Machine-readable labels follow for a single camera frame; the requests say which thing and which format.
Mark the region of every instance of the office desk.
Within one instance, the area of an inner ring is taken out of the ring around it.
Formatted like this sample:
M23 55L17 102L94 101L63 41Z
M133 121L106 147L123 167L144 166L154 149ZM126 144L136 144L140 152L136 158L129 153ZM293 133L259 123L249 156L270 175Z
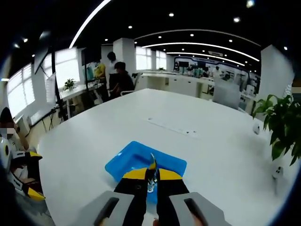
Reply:
M154 125L149 119L196 131L197 137ZM263 157L269 132L253 133L255 122L262 128L261 121L231 108L151 89L72 117L39 143L41 183L55 225L76 226L84 206L114 190L116 182L104 167L133 140L186 160L183 180L188 189L222 209L231 225L268 225L284 203L299 165L285 169L290 186L283 197L276 197ZM290 154L283 160L289 165ZM155 207L147 209L144 226L155 217L151 211Z
M99 101L101 101L101 97L98 95L96 89L101 87L102 84L99 83L97 85L93 85L92 83L90 83L88 85L88 88L89 90L93 90L97 99ZM83 84L80 84L80 85L77 85L76 87L74 87L73 89L71 90L64 90L62 92L60 92L60 95L61 95L61 99L63 101L66 101L67 103L67 115L68 115L68 119L71 118L71 115L70 115L70 104L69 104L69 100L73 97L76 97L80 94L83 94L84 92L86 91L86 85L83 85Z
M143 73L139 78L136 86L136 90L141 89L158 89L169 92L175 92L192 97L201 97L202 92L207 92L208 85L214 86L214 80L212 78L194 78L183 76L180 74L169 73ZM247 106L246 112L252 113L252 107L256 101L255 97L240 93L243 98L246 98Z

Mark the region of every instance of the potted plant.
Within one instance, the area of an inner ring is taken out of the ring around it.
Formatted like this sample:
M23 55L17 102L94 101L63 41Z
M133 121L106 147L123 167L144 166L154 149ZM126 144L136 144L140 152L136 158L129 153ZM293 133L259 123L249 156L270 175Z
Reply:
M253 113L253 118L257 113L263 113L265 120L263 129L269 126L271 133L270 145L272 145L272 160L285 155L292 150L293 165L297 159L301 158L301 106L292 101L292 97L287 95L278 98L275 95L268 95L266 100L259 100L258 107Z
M68 79L67 82L65 82L64 90L72 90L74 87L74 79Z

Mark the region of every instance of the blue tray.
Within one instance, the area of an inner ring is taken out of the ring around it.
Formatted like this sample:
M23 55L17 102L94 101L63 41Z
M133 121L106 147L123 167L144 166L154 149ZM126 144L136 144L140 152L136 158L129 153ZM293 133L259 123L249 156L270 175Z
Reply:
M181 177L184 175L187 162L171 155L159 152L153 148L136 141L129 143L106 165L105 170L119 182L123 175L134 169L148 168L152 163L151 153L154 154L158 168L176 172ZM147 194L147 201L157 203L157 185L154 192Z

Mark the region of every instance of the window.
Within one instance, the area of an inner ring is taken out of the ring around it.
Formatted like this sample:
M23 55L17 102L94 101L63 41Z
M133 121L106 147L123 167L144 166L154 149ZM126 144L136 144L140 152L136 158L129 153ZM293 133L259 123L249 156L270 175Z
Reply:
M7 93L12 117L35 101L32 87L32 65L25 66L9 79Z
M43 63L45 70L45 81L52 75L51 54L49 54ZM64 49L55 53L55 71L56 82L59 89L62 89L67 79L74 79L79 82L79 64L77 60L76 48Z
M136 69L151 69L151 49L136 47Z
M156 69L162 68L166 70L166 53L156 51Z

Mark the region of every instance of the curved light strip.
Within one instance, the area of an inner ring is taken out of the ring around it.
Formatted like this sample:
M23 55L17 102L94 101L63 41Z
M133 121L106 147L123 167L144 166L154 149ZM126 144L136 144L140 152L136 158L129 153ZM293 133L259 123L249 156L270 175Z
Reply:
M148 37L148 36L151 36L151 35L155 35L155 34L164 34L164 33L169 33L169 32L185 32L185 31L201 31L201 32L214 32L214 33L226 34L226 35L230 35L230 36L233 36L233 37L236 37L236 38L239 38L239 39L246 40L250 43L253 43L253 44L261 47L261 45L259 45L258 43L254 42L254 41L251 41L249 39L246 39L244 37L240 37L238 35L227 33L227 32L220 32L220 31L208 30L208 29L178 29L178 30L170 30L170 31L164 31L164 32L156 32L156 33L140 36L138 38L135 38L135 40L136 39L141 39L141 38L144 38L144 37Z
M259 59L253 57L253 56L250 56L246 53L243 53L243 52L240 52L240 51L237 51L235 49L231 49L231 48L227 48L227 47L223 47L223 46L217 46L217 45L211 45L211 44L205 44L205 43L195 43L195 42L169 42L169 43L161 43L161 44L153 44L153 45L148 45L148 46L142 46L142 48L148 48L148 47L153 47L153 46L165 46L165 45L200 45L200 46L211 46L211 47L217 47L217 48L223 48L223 49L226 49L226 50L230 50L230 51L233 51L233 52L236 52L236 53L239 53L239 54L242 54L246 57L249 57L253 60L256 60L256 61L259 61Z
M92 18L103 8L106 6L106 4L108 4L110 1L112 0L103 0L102 3L99 4L99 6L97 6L96 9L93 10L93 12L88 16L88 18L84 21L84 23L82 24L82 26L80 27L80 29L77 31L76 35L74 36L69 48L72 48L74 43L76 42L76 40L79 38L80 34L83 32L83 30L85 29L85 27L87 26L87 24L92 20Z
M245 66L244 64L242 63L239 63L239 62L236 62L234 60L229 60L229 59L226 59L226 58L223 58L223 57L219 57L219 56L212 56L212 55L208 55L208 54L201 54L201 53L183 53L183 52L168 52L166 54L188 54L188 55L198 55L198 56L204 56L204 57L213 57L213 58L218 58L218 59L221 59L221 60L227 60L227 61L230 61L232 63L236 63L238 65L242 65L242 66Z

